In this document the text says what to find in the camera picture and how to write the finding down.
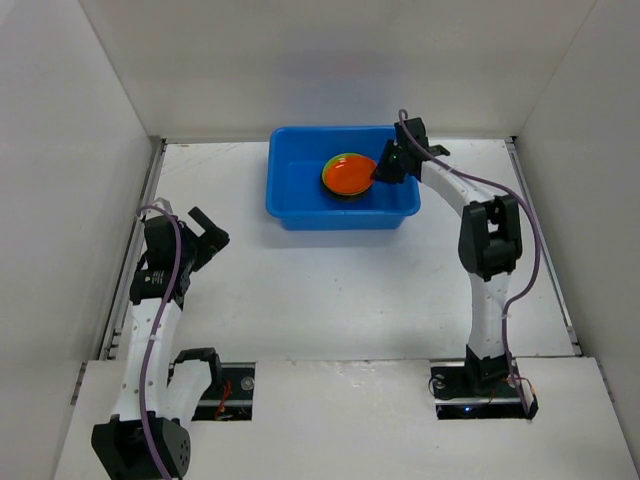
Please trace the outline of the black plate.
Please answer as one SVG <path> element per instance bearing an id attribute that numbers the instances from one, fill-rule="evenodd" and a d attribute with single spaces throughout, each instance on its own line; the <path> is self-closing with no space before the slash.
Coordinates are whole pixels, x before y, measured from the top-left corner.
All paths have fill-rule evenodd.
<path id="1" fill-rule="evenodd" d="M 372 189 L 372 186 L 369 186 L 368 188 L 354 194 L 341 194 L 330 189 L 323 181 L 320 181 L 320 185 L 321 185 L 322 191 L 328 198 L 331 198 L 335 201 L 343 202 L 343 203 L 357 202 L 360 199 L 366 197 Z"/>

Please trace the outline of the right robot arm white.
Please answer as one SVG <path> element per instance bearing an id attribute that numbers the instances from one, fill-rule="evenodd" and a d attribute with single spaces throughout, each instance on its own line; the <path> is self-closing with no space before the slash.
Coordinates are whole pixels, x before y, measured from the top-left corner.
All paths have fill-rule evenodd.
<path id="1" fill-rule="evenodd" d="M 460 217 L 457 252 L 472 293 L 471 332 L 462 367 L 466 394 L 492 393 L 513 367 L 508 350 L 504 308 L 511 274 L 521 258 L 522 234 L 517 198 L 498 185 L 448 167 L 437 159 L 448 151 L 429 145 L 420 118 L 394 124 L 375 180 L 399 184 L 411 176 L 435 191 Z"/>

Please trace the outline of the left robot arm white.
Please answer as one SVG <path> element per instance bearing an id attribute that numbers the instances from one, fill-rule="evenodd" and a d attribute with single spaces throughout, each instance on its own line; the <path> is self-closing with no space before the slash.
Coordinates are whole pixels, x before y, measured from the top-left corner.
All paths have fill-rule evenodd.
<path id="1" fill-rule="evenodd" d="M 196 234 L 160 203 L 139 210 L 145 250 L 129 290 L 131 335 L 124 377 L 107 422 L 91 445 L 111 479 L 181 479 L 190 465 L 189 426 L 202 395 L 218 393 L 225 372 L 212 347 L 171 353 L 190 277 L 229 243 L 199 208 Z"/>

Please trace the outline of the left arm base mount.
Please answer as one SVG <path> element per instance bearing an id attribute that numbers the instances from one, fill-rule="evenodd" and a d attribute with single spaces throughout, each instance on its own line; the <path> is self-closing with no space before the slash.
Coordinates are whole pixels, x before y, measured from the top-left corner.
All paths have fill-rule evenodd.
<path id="1" fill-rule="evenodd" d="M 255 363 L 223 363 L 222 380 L 202 395 L 194 421 L 250 421 L 255 391 Z"/>

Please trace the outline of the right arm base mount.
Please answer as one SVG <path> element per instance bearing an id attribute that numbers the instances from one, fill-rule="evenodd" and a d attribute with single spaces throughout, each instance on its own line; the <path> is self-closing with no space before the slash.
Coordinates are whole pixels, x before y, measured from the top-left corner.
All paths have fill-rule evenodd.
<path id="1" fill-rule="evenodd" d="M 488 387 L 473 387 L 462 362 L 430 366 L 428 389 L 434 397 L 438 420 L 533 420 L 539 402 L 531 381 L 506 374 Z"/>

